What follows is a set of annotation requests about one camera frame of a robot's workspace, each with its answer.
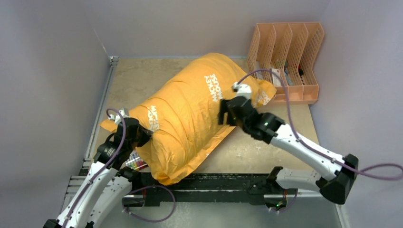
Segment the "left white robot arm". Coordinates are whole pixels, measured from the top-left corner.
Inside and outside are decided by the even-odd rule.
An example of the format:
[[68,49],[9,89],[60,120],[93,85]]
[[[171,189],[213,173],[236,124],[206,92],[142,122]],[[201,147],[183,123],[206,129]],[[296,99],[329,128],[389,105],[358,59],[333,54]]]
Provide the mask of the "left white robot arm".
[[125,193],[137,194],[142,187],[136,172],[122,165],[136,147],[150,141],[153,132],[132,117],[125,117],[108,135],[94,156],[87,176],[67,207],[46,228],[97,228]]

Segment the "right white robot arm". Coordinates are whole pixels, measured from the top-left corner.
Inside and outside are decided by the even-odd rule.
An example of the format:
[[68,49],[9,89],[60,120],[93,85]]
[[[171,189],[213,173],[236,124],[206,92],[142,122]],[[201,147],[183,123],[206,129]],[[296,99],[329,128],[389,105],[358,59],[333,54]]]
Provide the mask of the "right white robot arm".
[[238,126],[251,138],[280,148],[313,169],[308,172],[275,167],[266,179],[270,192],[304,189],[318,192],[332,203],[345,204],[357,177],[353,171],[359,162],[356,156],[343,156],[321,147],[280,117],[259,113],[243,96],[220,101],[218,123]]

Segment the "orange Mickey Mouse pillowcase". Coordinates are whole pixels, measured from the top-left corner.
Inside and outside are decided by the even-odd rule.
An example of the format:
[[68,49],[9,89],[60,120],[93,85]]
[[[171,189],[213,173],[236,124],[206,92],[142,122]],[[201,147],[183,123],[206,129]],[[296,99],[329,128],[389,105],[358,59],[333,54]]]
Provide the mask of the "orange Mickey Mouse pillowcase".
[[136,151],[160,184],[172,185],[191,174],[233,130],[218,123],[218,113],[220,100],[235,96],[231,87],[238,81],[251,87],[254,107],[266,105],[277,91],[271,82],[247,76],[229,57],[209,53],[129,111],[153,133]]

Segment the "peach plastic file organizer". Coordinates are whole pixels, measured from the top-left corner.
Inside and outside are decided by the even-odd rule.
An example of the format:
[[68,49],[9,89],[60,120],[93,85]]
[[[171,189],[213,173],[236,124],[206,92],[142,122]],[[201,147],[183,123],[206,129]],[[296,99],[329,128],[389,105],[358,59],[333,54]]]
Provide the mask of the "peach plastic file organizer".
[[[262,68],[280,70],[287,90],[275,87],[272,102],[312,105],[318,100],[319,85],[313,72],[325,32],[319,22],[257,23],[252,35],[247,66],[255,70],[255,62]],[[268,72],[265,80],[272,83]]]

